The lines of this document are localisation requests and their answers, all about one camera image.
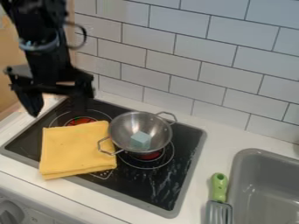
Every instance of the cooking hob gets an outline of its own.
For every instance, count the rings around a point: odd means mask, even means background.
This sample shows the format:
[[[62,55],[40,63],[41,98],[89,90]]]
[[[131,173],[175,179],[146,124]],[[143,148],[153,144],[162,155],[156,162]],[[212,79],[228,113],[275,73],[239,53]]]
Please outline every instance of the cooking hob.
[[[66,99],[10,140],[1,150],[7,157],[38,167],[44,127],[72,126],[111,121],[130,109],[88,100],[85,112],[74,112],[76,101]],[[117,168],[66,178],[81,186],[140,207],[165,218],[174,218],[182,206],[198,161],[205,132],[176,123],[173,138],[163,149],[146,157],[121,152]]]

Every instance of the cable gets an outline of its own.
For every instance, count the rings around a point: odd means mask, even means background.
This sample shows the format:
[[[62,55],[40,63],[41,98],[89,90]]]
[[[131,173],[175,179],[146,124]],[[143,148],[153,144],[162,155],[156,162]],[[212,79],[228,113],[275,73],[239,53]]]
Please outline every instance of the cable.
[[[78,49],[80,49],[87,42],[87,30],[83,26],[81,26],[79,24],[75,24],[75,23],[70,22],[70,21],[65,21],[65,25],[69,25],[69,26],[73,26],[73,27],[78,27],[79,29],[82,30],[82,34],[83,34],[83,41],[82,41],[82,43],[79,44],[79,45],[68,45],[67,46],[69,49],[72,49],[72,50],[78,50]]]

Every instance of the stove knob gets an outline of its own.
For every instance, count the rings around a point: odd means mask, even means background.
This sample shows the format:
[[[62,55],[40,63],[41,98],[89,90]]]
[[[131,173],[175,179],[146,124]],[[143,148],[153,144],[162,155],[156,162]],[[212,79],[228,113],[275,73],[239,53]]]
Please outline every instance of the stove knob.
[[[24,213],[14,203],[6,200],[0,204],[0,223],[19,224],[24,220]]]

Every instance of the gray sink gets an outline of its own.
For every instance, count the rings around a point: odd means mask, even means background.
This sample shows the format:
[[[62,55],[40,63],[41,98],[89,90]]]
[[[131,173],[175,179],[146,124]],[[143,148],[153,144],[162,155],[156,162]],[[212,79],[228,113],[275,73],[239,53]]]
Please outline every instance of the gray sink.
[[[298,224],[299,161],[264,150],[239,152],[228,203],[234,224]]]

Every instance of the brush handle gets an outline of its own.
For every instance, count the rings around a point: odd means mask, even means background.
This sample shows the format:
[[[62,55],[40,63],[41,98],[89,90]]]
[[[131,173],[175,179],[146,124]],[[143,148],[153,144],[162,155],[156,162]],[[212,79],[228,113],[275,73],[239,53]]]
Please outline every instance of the brush handle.
[[[225,203],[227,190],[227,177],[223,173],[212,175],[212,200]]]

